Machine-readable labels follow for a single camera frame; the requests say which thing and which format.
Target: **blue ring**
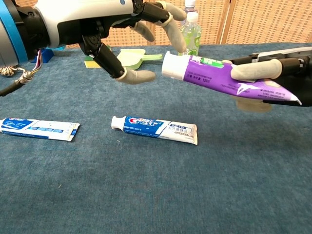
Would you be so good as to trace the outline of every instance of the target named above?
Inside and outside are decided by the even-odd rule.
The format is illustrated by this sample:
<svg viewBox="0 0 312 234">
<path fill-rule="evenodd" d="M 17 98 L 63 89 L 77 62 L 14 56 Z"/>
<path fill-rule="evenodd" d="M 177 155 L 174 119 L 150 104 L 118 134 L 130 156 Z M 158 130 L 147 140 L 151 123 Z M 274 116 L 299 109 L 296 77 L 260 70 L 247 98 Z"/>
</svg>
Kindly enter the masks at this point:
<svg viewBox="0 0 312 234">
<path fill-rule="evenodd" d="M 11 40 L 11 44 L 15 49 L 16 55 L 19 59 L 19 63 L 28 62 L 28 56 L 25 50 L 24 43 L 21 40 L 20 33 L 3 0 L 0 0 L 0 19 L 2 20 L 3 26 Z"/>
</svg>

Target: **toothpaste tube cap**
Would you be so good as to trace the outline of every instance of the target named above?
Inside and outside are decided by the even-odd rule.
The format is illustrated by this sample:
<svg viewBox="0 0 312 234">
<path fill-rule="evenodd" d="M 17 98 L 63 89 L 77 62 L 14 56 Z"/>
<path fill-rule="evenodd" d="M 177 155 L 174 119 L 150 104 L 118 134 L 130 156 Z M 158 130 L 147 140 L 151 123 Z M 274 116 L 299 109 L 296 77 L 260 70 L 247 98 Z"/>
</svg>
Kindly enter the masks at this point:
<svg viewBox="0 0 312 234">
<path fill-rule="evenodd" d="M 177 56 L 168 51 L 162 63 L 161 73 L 166 77 L 183 80 L 189 61 L 190 55 Z"/>
<path fill-rule="evenodd" d="M 123 125 L 124 125 L 124 122 L 125 122 L 125 117 L 124 118 L 117 118 L 116 116 L 114 116 L 112 118 L 112 129 L 120 129 L 123 131 Z"/>
</svg>

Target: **white toothpaste tube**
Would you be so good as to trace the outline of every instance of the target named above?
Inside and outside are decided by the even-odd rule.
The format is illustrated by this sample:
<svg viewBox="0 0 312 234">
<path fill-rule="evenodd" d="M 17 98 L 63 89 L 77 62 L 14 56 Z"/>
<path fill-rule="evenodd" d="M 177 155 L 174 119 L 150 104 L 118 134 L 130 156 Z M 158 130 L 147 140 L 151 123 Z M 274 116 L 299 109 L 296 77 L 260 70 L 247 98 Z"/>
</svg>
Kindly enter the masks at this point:
<svg viewBox="0 0 312 234">
<path fill-rule="evenodd" d="M 175 140 L 197 145 L 197 126 L 195 124 L 124 116 L 112 119 L 112 129 L 125 133 Z"/>
<path fill-rule="evenodd" d="M 79 123 L 36 119 L 5 118 L 0 120 L 0 132 L 21 137 L 71 141 Z"/>
</svg>

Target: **white cap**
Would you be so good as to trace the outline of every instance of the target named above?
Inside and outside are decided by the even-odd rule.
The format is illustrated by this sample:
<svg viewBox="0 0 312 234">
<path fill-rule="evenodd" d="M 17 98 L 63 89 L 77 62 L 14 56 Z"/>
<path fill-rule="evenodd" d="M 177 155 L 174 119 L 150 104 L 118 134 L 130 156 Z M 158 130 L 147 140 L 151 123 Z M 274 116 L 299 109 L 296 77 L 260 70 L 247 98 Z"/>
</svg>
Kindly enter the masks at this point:
<svg viewBox="0 0 312 234">
<path fill-rule="evenodd" d="M 196 23 L 198 21 L 198 13 L 195 11 L 187 13 L 187 21 L 190 23 Z"/>
<path fill-rule="evenodd" d="M 183 80 L 189 61 L 189 55 L 177 56 L 168 51 L 162 63 L 161 73 L 166 77 Z"/>
<path fill-rule="evenodd" d="M 112 129 L 120 129 L 123 131 L 123 125 L 125 123 L 125 118 L 126 117 L 123 117 L 123 118 L 117 118 L 116 116 L 114 116 L 112 118 Z"/>
<path fill-rule="evenodd" d="M 195 7 L 196 0 L 185 0 L 185 7 Z"/>
</svg>

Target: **green bottle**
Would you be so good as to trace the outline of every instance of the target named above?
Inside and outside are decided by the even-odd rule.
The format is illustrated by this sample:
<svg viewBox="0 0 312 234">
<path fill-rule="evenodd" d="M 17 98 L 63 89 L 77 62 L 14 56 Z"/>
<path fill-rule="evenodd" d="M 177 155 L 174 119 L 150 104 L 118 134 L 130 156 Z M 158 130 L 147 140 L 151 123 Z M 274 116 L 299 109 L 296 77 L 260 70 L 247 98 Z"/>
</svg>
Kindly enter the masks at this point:
<svg viewBox="0 0 312 234">
<path fill-rule="evenodd" d="M 179 53 L 179 55 L 198 55 L 200 37 L 201 37 L 201 27 L 197 24 L 198 13 L 189 12 L 187 14 L 187 21 L 181 27 L 181 32 L 186 41 L 187 47 L 184 53 Z"/>
</svg>

